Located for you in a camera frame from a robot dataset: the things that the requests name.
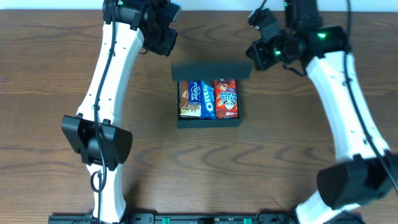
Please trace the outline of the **brown Pocky box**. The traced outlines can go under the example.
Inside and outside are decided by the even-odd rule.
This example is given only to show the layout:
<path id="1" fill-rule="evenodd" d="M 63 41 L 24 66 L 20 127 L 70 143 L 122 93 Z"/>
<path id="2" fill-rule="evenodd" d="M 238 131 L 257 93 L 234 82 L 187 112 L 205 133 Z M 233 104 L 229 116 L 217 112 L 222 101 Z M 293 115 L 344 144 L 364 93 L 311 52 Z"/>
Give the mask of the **brown Pocky box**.
<path id="1" fill-rule="evenodd" d="M 201 115 L 201 104 L 192 105 L 189 103 L 189 81 L 180 80 L 179 83 L 179 97 L 180 97 L 180 111 L 181 118 L 199 119 Z"/>

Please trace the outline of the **blue Eclipse gum pack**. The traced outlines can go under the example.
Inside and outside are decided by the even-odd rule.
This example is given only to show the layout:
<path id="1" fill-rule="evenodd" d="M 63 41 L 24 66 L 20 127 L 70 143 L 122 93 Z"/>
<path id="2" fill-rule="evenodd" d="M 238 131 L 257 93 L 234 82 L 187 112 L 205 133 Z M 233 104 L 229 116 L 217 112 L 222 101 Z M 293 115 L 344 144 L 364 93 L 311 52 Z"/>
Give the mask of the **blue Eclipse gum pack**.
<path id="1" fill-rule="evenodd" d="M 190 80 L 189 81 L 189 103 L 192 105 L 201 104 L 201 81 L 200 80 Z"/>

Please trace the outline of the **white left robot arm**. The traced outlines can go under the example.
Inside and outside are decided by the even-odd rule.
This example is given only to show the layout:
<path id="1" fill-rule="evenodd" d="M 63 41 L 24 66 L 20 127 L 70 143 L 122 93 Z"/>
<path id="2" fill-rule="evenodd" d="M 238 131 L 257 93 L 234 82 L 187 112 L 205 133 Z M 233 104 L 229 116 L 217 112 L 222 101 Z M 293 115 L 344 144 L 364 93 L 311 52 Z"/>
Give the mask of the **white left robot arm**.
<path id="1" fill-rule="evenodd" d="M 90 214 L 49 217 L 49 223 L 126 223 L 122 170 L 132 133 L 121 128 L 124 95 L 136 57 L 169 56 L 178 33 L 170 24 L 181 5 L 169 0 L 103 3 L 103 37 L 88 92 L 75 116 L 64 116 L 62 132 L 90 173 L 95 207 Z"/>

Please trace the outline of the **blue Oreo cookie pack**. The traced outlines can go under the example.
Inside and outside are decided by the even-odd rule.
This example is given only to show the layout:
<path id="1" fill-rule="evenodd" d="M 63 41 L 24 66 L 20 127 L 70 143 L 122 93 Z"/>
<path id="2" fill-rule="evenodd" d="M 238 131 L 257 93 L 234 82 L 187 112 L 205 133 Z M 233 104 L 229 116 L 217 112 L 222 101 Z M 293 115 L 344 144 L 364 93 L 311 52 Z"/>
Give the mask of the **blue Oreo cookie pack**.
<path id="1" fill-rule="evenodd" d="M 212 80 L 201 81 L 200 119 L 216 119 L 215 90 Z"/>

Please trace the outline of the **black gift box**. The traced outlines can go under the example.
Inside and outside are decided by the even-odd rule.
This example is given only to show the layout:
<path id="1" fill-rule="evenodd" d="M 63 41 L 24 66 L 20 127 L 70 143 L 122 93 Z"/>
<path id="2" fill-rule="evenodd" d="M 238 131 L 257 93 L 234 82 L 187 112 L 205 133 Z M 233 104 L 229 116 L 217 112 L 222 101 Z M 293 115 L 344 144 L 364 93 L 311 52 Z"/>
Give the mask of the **black gift box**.
<path id="1" fill-rule="evenodd" d="M 252 64 L 242 60 L 227 61 L 197 61 L 173 63 L 171 65 L 172 80 L 216 80 L 220 78 L 232 78 L 239 83 L 248 79 L 252 70 Z M 238 109 L 238 117 L 230 119 L 193 119 L 177 116 L 177 127 L 183 128 L 230 128 L 238 127 L 243 120 L 241 110 Z"/>

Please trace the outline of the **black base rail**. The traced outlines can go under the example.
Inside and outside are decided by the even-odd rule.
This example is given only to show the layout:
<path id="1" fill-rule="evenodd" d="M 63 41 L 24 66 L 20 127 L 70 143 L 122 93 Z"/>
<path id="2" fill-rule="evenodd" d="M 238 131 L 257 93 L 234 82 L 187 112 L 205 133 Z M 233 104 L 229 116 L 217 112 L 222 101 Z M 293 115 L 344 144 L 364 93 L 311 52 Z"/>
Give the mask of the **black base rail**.
<path id="1" fill-rule="evenodd" d="M 49 224 L 82 223 L 94 224 L 96 219 L 90 215 L 50 215 Z M 152 213 L 133 213 L 122 217 L 122 224 L 282 224 L 298 223 L 290 214 L 261 213 L 260 215 L 154 215 Z M 365 223 L 361 216 L 345 213 L 332 221 L 332 224 Z"/>

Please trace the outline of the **red Hello Panda box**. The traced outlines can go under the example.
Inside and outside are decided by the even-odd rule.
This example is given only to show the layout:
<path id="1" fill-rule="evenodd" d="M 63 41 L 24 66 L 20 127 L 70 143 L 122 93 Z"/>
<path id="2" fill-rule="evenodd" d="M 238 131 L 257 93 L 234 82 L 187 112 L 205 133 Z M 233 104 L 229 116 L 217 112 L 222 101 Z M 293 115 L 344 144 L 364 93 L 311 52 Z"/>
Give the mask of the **red Hello Panda box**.
<path id="1" fill-rule="evenodd" d="M 238 118 L 238 94 L 236 80 L 219 79 L 214 81 L 217 119 Z"/>

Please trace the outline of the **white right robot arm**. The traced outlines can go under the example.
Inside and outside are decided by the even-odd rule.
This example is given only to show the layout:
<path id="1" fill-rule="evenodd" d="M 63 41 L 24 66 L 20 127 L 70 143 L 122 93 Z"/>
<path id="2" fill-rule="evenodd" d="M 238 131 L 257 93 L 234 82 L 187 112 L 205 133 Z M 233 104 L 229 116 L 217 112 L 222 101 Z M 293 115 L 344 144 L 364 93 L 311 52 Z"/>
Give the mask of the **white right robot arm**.
<path id="1" fill-rule="evenodd" d="M 317 174 L 317 191 L 297 205 L 289 222 L 351 221 L 353 210 L 397 188 L 397 156 L 378 131 L 356 75 L 350 28 L 325 26 L 315 1 L 286 1 L 285 29 L 261 5 L 248 16 L 261 38 L 247 49 L 256 70 L 277 63 L 290 70 L 300 62 L 301 77 L 315 86 L 325 110 L 337 164 Z"/>

